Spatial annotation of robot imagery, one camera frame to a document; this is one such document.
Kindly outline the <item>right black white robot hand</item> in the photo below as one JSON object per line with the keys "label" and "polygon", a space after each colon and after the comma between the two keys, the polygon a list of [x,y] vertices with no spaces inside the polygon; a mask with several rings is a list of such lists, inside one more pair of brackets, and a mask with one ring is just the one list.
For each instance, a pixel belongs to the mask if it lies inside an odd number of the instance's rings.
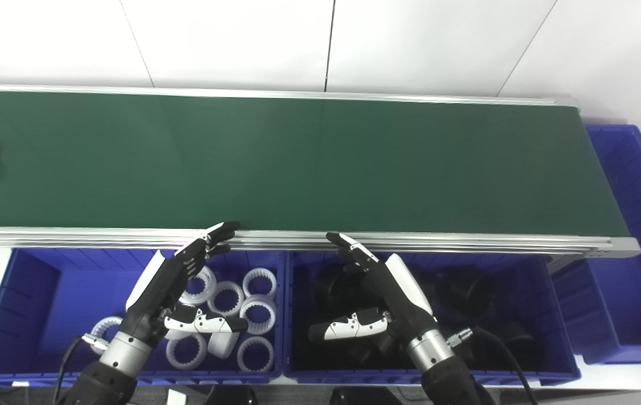
{"label": "right black white robot hand", "polygon": [[417,370],[465,372],[467,367],[446,342],[433,315],[425,294],[407,265],[398,254],[387,260],[375,256],[361,242],[340,232],[328,232],[326,238],[338,247],[338,253],[351,257],[364,272],[365,279],[375,287],[385,304],[377,308],[356,311],[331,321],[316,323],[309,328],[309,339],[366,338],[387,332],[401,343]]}

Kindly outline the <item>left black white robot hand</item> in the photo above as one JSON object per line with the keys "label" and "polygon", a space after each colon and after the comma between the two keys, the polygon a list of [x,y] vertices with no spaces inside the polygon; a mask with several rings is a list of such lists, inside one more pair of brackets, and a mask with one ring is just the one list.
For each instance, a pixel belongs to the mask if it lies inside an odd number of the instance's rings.
{"label": "left black white robot hand", "polygon": [[187,283],[199,274],[210,257],[230,251],[227,241],[240,228],[237,221],[222,222],[199,233],[174,256],[165,259],[156,274],[125,313],[119,330],[97,364],[94,376],[107,372],[113,379],[135,379],[151,352],[169,330],[189,333],[238,333],[248,329],[248,321],[237,316],[203,313],[179,308]]}

